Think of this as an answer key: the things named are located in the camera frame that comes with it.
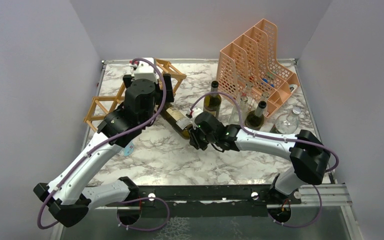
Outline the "green wine bottle white label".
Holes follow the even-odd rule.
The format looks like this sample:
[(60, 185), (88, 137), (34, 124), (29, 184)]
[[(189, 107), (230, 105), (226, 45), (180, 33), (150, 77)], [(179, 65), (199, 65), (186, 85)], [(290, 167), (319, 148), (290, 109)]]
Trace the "green wine bottle white label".
[(164, 104), (160, 115), (171, 125), (171, 127), (183, 139), (189, 140), (189, 129), (192, 127), (191, 120), (171, 103)]

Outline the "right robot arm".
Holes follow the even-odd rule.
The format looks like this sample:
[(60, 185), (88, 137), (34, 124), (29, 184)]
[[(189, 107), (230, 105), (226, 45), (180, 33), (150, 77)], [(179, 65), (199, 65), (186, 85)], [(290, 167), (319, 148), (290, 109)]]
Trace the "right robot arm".
[(223, 125), (209, 112), (188, 114), (191, 146), (206, 150), (208, 145), (219, 152), (254, 151), (281, 157), (292, 166), (278, 174), (268, 190), (269, 199), (280, 204), (303, 185), (320, 185), (331, 154), (308, 130), (298, 134), (278, 134), (252, 130), (238, 124)]

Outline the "dark wine bottle black neck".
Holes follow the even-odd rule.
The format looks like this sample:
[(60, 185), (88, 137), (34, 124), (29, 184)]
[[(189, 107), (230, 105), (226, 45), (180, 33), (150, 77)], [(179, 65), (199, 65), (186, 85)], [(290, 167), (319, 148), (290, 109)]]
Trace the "dark wine bottle black neck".
[(249, 129), (259, 131), (265, 121), (264, 112), (266, 108), (267, 108), (267, 102), (264, 100), (261, 100), (258, 103), (256, 109), (250, 111), (247, 114), (246, 119), (244, 121), (244, 125)]

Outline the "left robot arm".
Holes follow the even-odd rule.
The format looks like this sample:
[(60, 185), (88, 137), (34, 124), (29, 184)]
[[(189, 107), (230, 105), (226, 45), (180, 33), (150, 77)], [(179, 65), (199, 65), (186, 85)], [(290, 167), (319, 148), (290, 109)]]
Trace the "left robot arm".
[(129, 206), (137, 201), (138, 188), (128, 177), (98, 187), (87, 184), (112, 157), (154, 123), (164, 104), (174, 101), (171, 75), (162, 73), (160, 78), (162, 84), (154, 73), (124, 76), (122, 104), (105, 115), (88, 145), (59, 176), (34, 187), (33, 192), (42, 201), (36, 219), (39, 229), (54, 226), (42, 224), (45, 209), (56, 224), (72, 227), (90, 210), (114, 202)]

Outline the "green wine bottle silver neck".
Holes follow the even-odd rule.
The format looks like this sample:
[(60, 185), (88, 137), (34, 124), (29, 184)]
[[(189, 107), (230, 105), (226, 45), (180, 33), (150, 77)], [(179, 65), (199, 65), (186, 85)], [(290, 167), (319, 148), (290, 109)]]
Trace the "green wine bottle silver neck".
[(210, 94), (204, 97), (203, 103), (203, 110), (212, 114), (217, 119), (219, 118), (220, 107), (222, 102), (222, 98), (220, 94), (218, 94), (218, 87), (218, 81), (214, 80), (211, 82)]

